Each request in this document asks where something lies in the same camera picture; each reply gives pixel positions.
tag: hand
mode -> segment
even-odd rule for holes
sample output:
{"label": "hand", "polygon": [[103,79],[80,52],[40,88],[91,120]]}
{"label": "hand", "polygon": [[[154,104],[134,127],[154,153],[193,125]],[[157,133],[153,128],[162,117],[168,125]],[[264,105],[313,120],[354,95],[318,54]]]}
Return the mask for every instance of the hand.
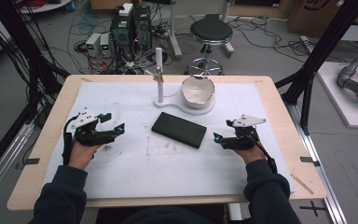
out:
{"label": "hand", "polygon": [[264,152],[256,145],[251,149],[234,150],[234,151],[243,158],[246,164],[249,164],[252,161],[259,161],[259,160],[266,159]]}
{"label": "hand", "polygon": [[99,147],[100,146],[85,147],[75,141],[74,146],[72,147],[71,159],[69,159],[68,166],[75,167],[79,170],[86,169],[92,159],[92,155],[94,155]]}

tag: white stand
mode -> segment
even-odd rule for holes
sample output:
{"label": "white stand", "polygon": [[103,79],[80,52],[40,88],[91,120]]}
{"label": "white stand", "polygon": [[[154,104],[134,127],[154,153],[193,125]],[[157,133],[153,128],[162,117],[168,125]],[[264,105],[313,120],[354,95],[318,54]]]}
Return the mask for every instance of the white stand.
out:
{"label": "white stand", "polygon": [[163,87],[163,69],[162,69],[162,49],[156,48],[156,71],[155,74],[145,70],[147,74],[153,76],[154,80],[158,83],[158,97],[156,97],[154,103],[156,107],[175,106],[189,115],[205,115],[213,109],[214,97],[212,101],[204,108],[193,108],[185,103],[184,96],[181,89],[172,96],[164,96]]}
{"label": "white stand", "polygon": [[159,108],[162,108],[165,106],[174,106],[189,115],[200,116],[200,115],[208,114],[209,112],[211,112],[213,110],[214,97],[213,97],[212,101],[208,104],[208,106],[201,108],[201,109],[193,108],[193,107],[186,105],[184,96],[180,91],[178,91],[176,94],[174,94],[172,96],[163,96],[162,102],[159,102],[158,97],[156,97],[154,103],[155,103],[155,106],[159,107]]}

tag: dark sleeve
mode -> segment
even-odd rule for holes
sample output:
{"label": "dark sleeve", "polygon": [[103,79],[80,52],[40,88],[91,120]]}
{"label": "dark sleeve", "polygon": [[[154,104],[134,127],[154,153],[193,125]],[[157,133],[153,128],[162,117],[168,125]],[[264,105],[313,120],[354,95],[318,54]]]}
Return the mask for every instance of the dark sleeve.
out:
{"label": "dark sleeve", "polygon": [[86,178],[85,171],[59,166],[52,182],[42,188],[30,223],[79,223],[86,207]]}
{"label": "dark sleeve", "polygon": [[289,203],[290,187],[286,178],[273,174],[267,161],[246,165],[248,184],[243,193],[250,202],[252,221],[261,223],[301,223]]}

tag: person's arm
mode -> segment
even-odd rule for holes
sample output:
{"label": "person's arm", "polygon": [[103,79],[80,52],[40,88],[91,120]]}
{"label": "person's arm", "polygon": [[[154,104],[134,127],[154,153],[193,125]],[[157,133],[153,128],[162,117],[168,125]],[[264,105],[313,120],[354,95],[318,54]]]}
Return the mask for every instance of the person's arm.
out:
{"label": "person's arm", "polygon": [[246,163],[248,184],[243,193],[250,202],[252,223],[301,223],[289,203],[289,183],[282,175],[272,173],[263,151],[254,146],[235,152]]}
{"label": "person's arm", "polygon": [[99,147],[84,147],[74,142],[68,165],[59,166],[52,182],[42,188],[30,223],[80,222],[87,199],[83,190],[87,178],[84,169]]}

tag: stool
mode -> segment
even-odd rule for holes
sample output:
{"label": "stool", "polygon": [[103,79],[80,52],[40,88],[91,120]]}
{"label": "stool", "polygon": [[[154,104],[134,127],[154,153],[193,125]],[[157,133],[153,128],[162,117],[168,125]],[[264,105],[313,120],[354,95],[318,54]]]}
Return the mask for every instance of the stool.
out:
{"label": "stool", "polygon": [[190,27],[191,37],[204,44],[201,53],[203,58],[194,60],[185,70],[185,75],[208,76],[211,72],[224,75],[223,66],[211,59],[212,46],[222,46],[228,43],[232,37],[231,27],[218,19],[203,19],[194,22]]}

